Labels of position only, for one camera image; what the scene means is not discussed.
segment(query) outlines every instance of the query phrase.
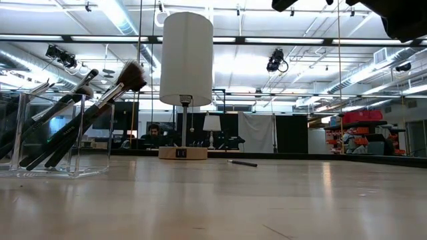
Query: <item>table lamp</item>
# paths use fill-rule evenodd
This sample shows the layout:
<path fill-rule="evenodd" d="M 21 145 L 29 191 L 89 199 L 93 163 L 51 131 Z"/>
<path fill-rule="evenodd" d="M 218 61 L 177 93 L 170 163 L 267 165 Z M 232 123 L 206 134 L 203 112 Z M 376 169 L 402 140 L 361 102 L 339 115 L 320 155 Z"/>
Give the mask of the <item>table lamp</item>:
<path fill-rule="evenodd" d="M 183 107 L 181 147 L 159 148 L 163 159 L 206 159 L 206 148 L 186 147 L 187 108 L 212 102 L 214 27 L 204 16 L 174 13 L 163 26 L 159 99 Z"/>
<path fill-rule="evenodd" d="M 215 149 L 214 147 L 214 131 L 221 131 L 220 116 L 206 115 L 205 123 L 203 124 L 203 131 L 210 131 L 211 136 L 209 138 L 208 149 Z"/>

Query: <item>man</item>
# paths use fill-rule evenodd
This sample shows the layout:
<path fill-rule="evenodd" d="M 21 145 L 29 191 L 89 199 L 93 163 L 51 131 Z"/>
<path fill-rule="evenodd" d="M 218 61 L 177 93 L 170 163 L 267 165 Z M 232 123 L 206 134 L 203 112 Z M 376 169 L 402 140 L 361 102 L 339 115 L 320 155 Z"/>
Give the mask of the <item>man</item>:
<path fill-rule="evenodd" d="M 162 138 L 160 136 L 160 127 L 157 124 L 151 124 L 148 127 L 149 135 L 142 135 L 141 139 L 145 144 L 150 144 L 152 148 L 161 146 Z"/>

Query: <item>curtain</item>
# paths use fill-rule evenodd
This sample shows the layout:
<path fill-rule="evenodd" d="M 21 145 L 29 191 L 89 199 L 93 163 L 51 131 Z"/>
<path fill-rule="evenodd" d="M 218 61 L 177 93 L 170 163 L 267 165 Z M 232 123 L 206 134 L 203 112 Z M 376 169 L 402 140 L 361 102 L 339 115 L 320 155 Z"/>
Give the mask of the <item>curtain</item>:
<path fill-rule="evenodd" d="M 240 151 L 273 153 L 272 116 L 239 112 L 239 136 L 246 141 Z"/>

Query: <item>white lampshade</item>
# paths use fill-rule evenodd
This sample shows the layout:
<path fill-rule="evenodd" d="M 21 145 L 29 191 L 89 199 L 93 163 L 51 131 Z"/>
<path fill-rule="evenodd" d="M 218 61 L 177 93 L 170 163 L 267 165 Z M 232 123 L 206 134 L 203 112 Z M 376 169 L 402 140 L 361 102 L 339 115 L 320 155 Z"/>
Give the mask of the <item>white lampshade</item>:
<path fill-rule="evenodd" d="M 221 131 L 220 116 L 206 115 L 203 131 Z"/>
<path fill-rule="evenodd" d="M 181 105 L 180 95 L 193 96 L 192 106 L 212 102 L 214 27 L 204 16 L 174 13 L 163 27 L 160 101 Z"/>

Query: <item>wooden lamp base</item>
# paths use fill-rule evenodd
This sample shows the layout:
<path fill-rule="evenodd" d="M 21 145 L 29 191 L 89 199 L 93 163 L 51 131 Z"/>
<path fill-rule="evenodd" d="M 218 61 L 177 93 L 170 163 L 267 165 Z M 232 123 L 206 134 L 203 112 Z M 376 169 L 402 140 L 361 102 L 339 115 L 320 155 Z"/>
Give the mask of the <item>wooden lamp base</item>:
<path fill-rule="evenodd" d="M 172 160 L 206 160 L 205 147 L 159 147 L 160 159 Z"/>

